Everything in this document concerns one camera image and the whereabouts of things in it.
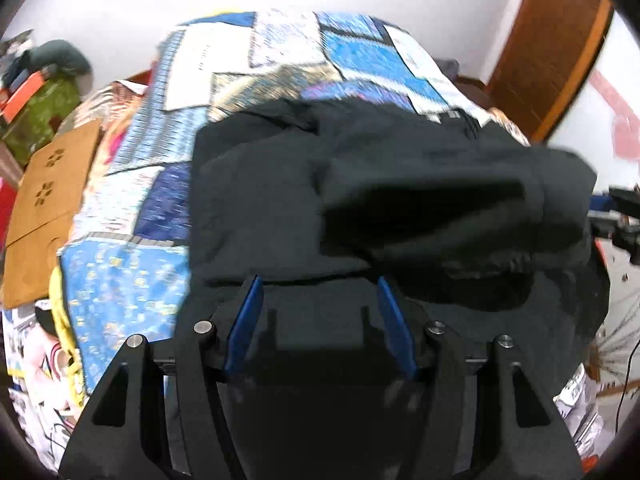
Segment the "patterned sheet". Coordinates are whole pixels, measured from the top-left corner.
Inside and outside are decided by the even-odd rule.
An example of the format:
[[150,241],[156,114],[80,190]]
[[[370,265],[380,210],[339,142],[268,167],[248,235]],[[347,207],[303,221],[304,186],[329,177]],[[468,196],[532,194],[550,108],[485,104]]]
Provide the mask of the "patterned sheet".
[[404,30],[336,12],[225,13],[184,23],[60,250],[65,305],[91,393],[127,335],[171,335],[187,293],[188,182],[196,132],[279,97],[356,96],[432,114],[466,99]]

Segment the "black wire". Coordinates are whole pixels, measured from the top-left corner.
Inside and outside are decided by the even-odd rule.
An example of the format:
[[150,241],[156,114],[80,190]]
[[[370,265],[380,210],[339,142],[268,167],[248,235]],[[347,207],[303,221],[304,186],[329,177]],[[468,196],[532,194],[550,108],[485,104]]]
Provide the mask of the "black wire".
[[625,387],[622,390],[622,396],[620,397],[620,403],[618,405],[618,411],[616,412],[616,433],[618,432],[618,420],[620,419],[620,409],[622,408],[622,403],[625,400],[626,388],[629,386],[629,375],[631,375],[631,359],[634,358],[634,354],[636,353],[636,350],[638,350],[639,346],[640,346],[640,339],[636,343],[636,346],[634,346],[634,349],[631,351],[631,354],[629,355],[629,361],[626,364]]

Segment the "metal screw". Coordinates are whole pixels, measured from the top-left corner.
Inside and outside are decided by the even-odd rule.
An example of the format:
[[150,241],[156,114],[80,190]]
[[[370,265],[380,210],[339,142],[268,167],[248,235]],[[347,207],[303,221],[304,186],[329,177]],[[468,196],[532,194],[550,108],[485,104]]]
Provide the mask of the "metal screw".
[[127,337],[127,346],[136,348],[142,344],[142,336],[140,334],[134,334]]
[[498,345],[502,348],[513,348],[513,338],[510,335],[499,335],[498,336]]
[[212,327],[213,325],[209,321],[203,320],[193,325],[193,331],[197,334],[206,334]]
[[444,334],[444,323],[441,321],[432,321],[429,325],[429,332],[435,335]]

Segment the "brown door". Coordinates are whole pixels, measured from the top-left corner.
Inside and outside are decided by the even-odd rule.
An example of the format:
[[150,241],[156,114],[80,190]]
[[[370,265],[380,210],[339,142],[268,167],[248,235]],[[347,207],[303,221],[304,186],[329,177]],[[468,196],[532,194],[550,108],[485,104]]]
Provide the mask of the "brown door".
[[608,0],[522,0],[487,90],[530,139],[545,139],[580,89],[611,12]]

